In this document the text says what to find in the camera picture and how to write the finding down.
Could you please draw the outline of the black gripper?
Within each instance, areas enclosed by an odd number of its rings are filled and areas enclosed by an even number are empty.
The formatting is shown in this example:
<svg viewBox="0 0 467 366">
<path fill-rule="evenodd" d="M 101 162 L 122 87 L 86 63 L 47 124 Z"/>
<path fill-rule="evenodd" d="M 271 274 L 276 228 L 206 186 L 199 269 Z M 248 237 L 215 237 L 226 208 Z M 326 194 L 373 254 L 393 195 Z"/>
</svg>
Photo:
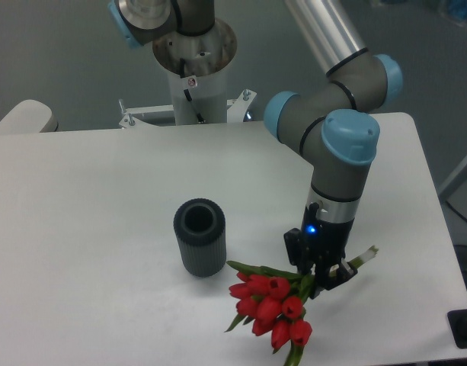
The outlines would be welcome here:
<svg viewBox="0 0 467 366">
<path fill-rule="evenodd" d="M 345 247 L 354 219 L 345 223 L 331 223 L 317 218 L 321 209 L 310 204 L 302 220 L 302 228 L 293 228 L 283 234 L 289 263 L 301 275 L 315 267 L 314 300 L 322 291 L 332 290 L 358 274 L 358 269 L 345 260 Z"/>
</svg>

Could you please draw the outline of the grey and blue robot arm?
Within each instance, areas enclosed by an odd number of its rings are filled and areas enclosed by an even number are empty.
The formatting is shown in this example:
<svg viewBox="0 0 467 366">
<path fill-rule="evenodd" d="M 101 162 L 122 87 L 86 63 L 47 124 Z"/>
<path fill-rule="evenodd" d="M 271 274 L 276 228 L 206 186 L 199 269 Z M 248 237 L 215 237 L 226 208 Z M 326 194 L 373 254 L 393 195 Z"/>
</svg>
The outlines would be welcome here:
<svg viewBox="0 0 467 366">
<path fill-rule="evenodd" d="M 284 241 L 290 263 L 313 282 L 305 294 L 315 297 L 357 273 L 345 246 L 376 156 L 380 129 L 370 112 L 400 94 L 403 78 L 391 57 L 368 51 L 339 2 L 286 5 L 328 78 L 318 94 L 283 91 L 264 111 L 267 130 L 313 167 L 302 225 Z M 176 124 L 226 122 L 219 76 L 237 40 L 214 2 L 112 1 L 108 9 L 126 43 L 151 45 L 171 75 Z"/>
</svg>

